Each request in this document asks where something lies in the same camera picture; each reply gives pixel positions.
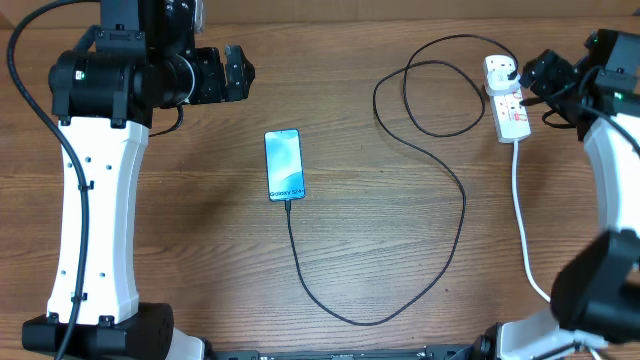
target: table surface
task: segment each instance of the table surface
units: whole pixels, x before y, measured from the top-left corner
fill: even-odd
[[[490,107],[471,131],[428,137],[409,121],[401,79],[380,89],[380,114],[401,137],[432,151],[459,176],[467,214],[451,266],[396,319],[354,327],[324,313],[296,276],[282,204],[267,197],[263,134],[298,128],[308,196],[293,206],[302,271],[320,301],[373,321],[415,296],[444,265],[461,196],[434,161],[391,139],[376,123],[376,82],[411,53],[456,33],[501,41],[521,63],[543,50],[578,60],[597,28],[640,32],[638,18],[489,19],[211,26],[200,46],[240,44],[256,66],[248,101],[186,108],[183,127],[153,138],[140,174],[135,271],[141,300],[172,305],[176,326],[219,350],[416,348],[469,343],[495,322],[546,306],[529,286],[511,198],[512,147],[499,144]],[[47,72],[80,30],[27,31],[17,64],[49,111]],[[10,33],[0,32],[6,47]],[[482,82],[493,45],[461,39],[417,60],[450,61]],[[21,324],[45,312],[57,267],[62,209],[60,148],[0,68],[0,358],[22,350]],[[472,88],[443,66],[409,76],[420,124],[450,132],[480,111]],[[536,279],[557,272],[597,234],[595,186],[574,131],[543,126],[521,145],[519,186]],[[154,130],[175,110],[157,111]],[[640,347],[613,349],[637,358]]]

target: blue screen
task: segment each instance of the blue screen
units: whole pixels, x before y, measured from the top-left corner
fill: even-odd
[[[272,201],[301,199],[305,196],[300,133],[281,130],[264,134],[267,152],[269,198]]]

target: power strip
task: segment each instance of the power strip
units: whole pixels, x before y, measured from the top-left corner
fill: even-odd
[[[507,74],[515,70],[513,59],[505,55],[487,56],[483,64],[485,75],[485,87],[487,93],[490,91],[490,75],[492,72]],[[520,105],[522,101],[522,90],[520,87],[516,91],[507,92],[503,95],[489,96],[491,99],[491,109],[493,110],[493,120],[498,133],[498,141],[501,143],[512,143],[527,138],[531,135],[529,117],[527,110]]]

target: power adapter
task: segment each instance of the power adapter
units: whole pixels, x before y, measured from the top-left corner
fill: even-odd
[[[520,105],[520,75],[515,80],[508,79],[509,74],[515,70],[513,59],[505,55],[487,56],[483,69],[498,141],[512,143],[527,138],[531,135],[531,127],[527,110]]]

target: wooden surface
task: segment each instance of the wooden surface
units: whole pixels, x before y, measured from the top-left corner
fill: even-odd
[[[468,18],[629,16],[637,0],[204,0],[212,24]],[[0,0],[13,24],[51,0]],[[39,28],[86,28],[100,21],[98,4],[76,4],[33,22]]]
[[[571,60],[597,28],[640,32],[638,18],[419,21],[215,26],[199,45],[241,44],[257,80],[243,103],[188,107],[184,126],[151,139],[140,175],[135,270],[140,296],[168,302],[183,331],[216,349],[260,351],[411,348],[467,343],[493,323],[545,305],[526,281],[510,189],[512,147],[496,140],[488,110],[450,139],[419,133],[400,79],[380,90],[381,115],[400,136],[458,174],[468,212],[454,261],[424,298],[387,324],[358,328],[317,308],[296,277],[282,204],[267,198],[263,134],[302,134],[308,197],[293,226],[308,284],[328,307],[380,319],[437,274],[460,214],[453,181],[376,124],[376,82],[422,44],[454,33],[493,37],[521,63],[546,48]],[[82,31],[28,31],[17,50],[27,88],[50,109],[48,64]],[[0,32],[4,48],[8,31]],[[452,61],[478,83],[498,52],[476,40],[439,44],[419,59]],[[23,321],[42,314],[58,260],[60,148],[0,68],[0,358],[41,359],[21,348]],[[432,131],[461,129],[480,111],[473,90],[440,66],[412,71],[409,98]],[[521,145],[520,191],[533,271],[549,291],[556,273],[596,235],[596,196],[573,131],[544,127]],[[175,120],[158,111],[154,130]],[[615,349],[638,358],[640,347]]]

